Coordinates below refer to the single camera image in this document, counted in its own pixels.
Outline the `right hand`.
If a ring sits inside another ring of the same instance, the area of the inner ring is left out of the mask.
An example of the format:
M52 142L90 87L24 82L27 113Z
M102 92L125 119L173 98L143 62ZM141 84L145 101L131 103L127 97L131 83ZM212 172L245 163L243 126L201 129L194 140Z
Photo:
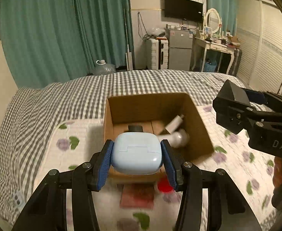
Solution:
M274 175L272 178L274 184L274 194L277 194L278 189L282 185L282 158L274 157Z

